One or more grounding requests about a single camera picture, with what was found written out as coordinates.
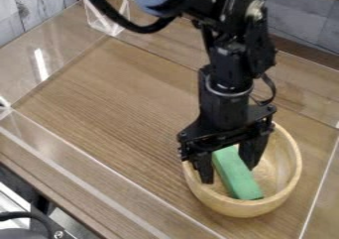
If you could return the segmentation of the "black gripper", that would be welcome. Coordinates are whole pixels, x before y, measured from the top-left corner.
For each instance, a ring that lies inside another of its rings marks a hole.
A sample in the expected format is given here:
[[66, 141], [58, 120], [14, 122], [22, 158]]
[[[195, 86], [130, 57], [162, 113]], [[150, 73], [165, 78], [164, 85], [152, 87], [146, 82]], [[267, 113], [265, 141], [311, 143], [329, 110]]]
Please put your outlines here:
[[253, 85], [241, 92], [217, 86], [208, 66], [199, 70], [199, 116], [179, 132], [179, 152], [199, 173], [201, 183], [213, 183], [212, 153], [239, 144], [239, 155], [249, 170], [261, 158], [273, 129], [276, 107], [271, 100], [249, 104]]

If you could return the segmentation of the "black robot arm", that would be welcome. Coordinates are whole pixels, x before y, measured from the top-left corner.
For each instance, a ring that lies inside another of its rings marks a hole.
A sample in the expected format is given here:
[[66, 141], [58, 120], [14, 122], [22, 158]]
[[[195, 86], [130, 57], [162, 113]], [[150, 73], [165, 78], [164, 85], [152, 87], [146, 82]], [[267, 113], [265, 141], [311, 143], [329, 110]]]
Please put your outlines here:
[[273, 129], [272, 100], [255, 100], [259, 78], [275, 84], [265, 71], [275, 66], [276, 49], [267, 31], [264, 0], [134, 0], [157, 20], [132, 23], [106, 0], [88, 0], [124, 29], [150, 34], [187, 15], [200, 30], [209, 63], [199, 70], [197, 119], [177, 134], [181, 160], [192, 164], [204, 183], [213, 182], [212, 154], [240, 146], [240, 158], [253, 169]]

